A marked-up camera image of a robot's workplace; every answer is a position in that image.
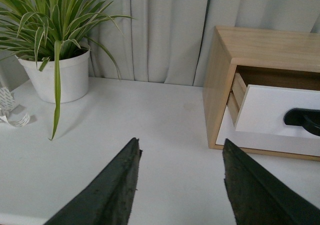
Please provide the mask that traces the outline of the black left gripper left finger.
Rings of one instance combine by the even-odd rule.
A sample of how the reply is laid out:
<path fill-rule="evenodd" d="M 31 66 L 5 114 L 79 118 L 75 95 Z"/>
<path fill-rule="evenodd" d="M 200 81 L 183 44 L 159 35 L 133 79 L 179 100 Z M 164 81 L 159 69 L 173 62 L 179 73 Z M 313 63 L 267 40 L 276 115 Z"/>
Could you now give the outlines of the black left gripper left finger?
<path fill-rule="evenodd" d="M 83 191 L 46 224 L 128 224 L 137 188 L 141 156 L 139 140 L 134 137 Z"/>

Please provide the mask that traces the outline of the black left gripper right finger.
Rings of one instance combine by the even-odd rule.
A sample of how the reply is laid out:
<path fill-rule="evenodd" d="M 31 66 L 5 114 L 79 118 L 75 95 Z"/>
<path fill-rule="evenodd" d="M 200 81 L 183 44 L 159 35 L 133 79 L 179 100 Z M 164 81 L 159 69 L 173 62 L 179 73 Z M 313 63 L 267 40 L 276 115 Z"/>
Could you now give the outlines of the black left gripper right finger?
<path fill-rule="evenodd" d="M 318 225 L 320 210 L 226 139 L 224 184 L 238 225 Z"/>

